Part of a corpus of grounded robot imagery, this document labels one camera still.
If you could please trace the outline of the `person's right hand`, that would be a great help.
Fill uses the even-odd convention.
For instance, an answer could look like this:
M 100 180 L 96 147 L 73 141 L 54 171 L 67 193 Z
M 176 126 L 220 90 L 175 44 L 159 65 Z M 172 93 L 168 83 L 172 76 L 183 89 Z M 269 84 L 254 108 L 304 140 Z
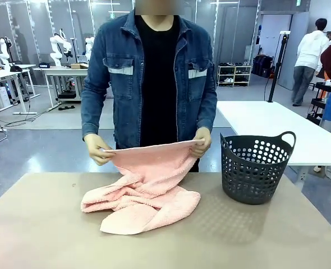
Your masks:
M 84 142 L 87 145 L 89 156 L 99 166 L 106 164 L 114 156 L 114 152 L 111 152 L 112 149 L 97 134 L 87 134 L 84 136 Z

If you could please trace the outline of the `person's left hand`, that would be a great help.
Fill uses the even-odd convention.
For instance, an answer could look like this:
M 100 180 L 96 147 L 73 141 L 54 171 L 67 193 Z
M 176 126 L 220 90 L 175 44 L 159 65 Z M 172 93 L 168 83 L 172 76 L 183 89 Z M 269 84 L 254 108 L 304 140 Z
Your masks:
M 197 144 L 194 144 L 191 148 L 191 155 L 196 158 L 201 158 L 207 152 L 212 144 L 211 133 L 208 128 L 199 128 L 193 140 L 197 140 Z

